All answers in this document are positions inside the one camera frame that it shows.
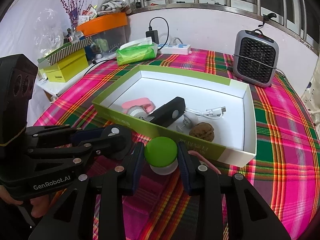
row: white usb cable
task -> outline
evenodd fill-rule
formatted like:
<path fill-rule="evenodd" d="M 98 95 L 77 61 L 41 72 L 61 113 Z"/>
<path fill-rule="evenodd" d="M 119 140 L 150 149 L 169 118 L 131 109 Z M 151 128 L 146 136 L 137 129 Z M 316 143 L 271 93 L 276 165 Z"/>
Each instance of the white usb cable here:
<path fill-rule="evenodd" d="M 199 110 L 194 110 L 191 108 L 186 108 L 187 112 L 194 113 L 198 117 L 205 117 L 208 119 L 220 119 L 223 116 L 223 113 L 226 112 L 225 107 L 218 107 L 218 108 L 213 108 L 213 109 L 207 109 L 206 111 L 199 111 Z"/>

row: green round object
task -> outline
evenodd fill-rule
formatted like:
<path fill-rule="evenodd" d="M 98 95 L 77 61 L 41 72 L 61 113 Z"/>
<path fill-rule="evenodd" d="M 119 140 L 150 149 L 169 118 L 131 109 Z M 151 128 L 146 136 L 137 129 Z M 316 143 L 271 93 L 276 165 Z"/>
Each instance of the green round object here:
<path fill-rule="evenodd" d="M 157 137 L 147 143 L 144 148 L 146 161 L 154 167 L 169 166 L 178 156 L 177 144 L 167 137 Z"/>

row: gray portable heater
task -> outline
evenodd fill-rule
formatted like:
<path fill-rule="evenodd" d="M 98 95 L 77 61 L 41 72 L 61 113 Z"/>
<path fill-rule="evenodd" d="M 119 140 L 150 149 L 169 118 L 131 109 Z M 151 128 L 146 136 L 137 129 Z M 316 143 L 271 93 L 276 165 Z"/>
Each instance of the gray portable heater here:
<path fill-rule="evenodd" d="M 236 38 L 233 72 L 244 81 L 268 87 L 276 72 L 278 55 L 278 44 L 262 31 L 240 31 Z"/>

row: yellow box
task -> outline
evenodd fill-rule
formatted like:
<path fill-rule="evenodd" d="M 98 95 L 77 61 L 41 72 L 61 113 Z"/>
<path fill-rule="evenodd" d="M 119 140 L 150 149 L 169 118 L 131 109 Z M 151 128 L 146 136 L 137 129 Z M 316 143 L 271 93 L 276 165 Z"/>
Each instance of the yellow box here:
<path fill-rule="evenodd" d="M 88 61 L 85 57 L 85 51 L 84 49 L 80 49 L 60 60 L 56 64 L 44 68 L 43 70 L 46 73 L 49 81 L 67 82 L 88 66 Z"/>

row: black power adapter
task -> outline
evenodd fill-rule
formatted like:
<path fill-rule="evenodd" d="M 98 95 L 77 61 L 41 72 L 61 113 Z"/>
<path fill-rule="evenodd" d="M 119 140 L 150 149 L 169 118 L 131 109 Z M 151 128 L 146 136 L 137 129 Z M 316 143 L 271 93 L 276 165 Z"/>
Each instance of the black power adapter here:
<path fill-rule="evenodd" d="M 157 30 L 152 30 L 152 27 L 149 27 L 149 30 L 146 32 L 146 37 L 151 37 L 152 42 L 159 44 L 159 35 Z"/>

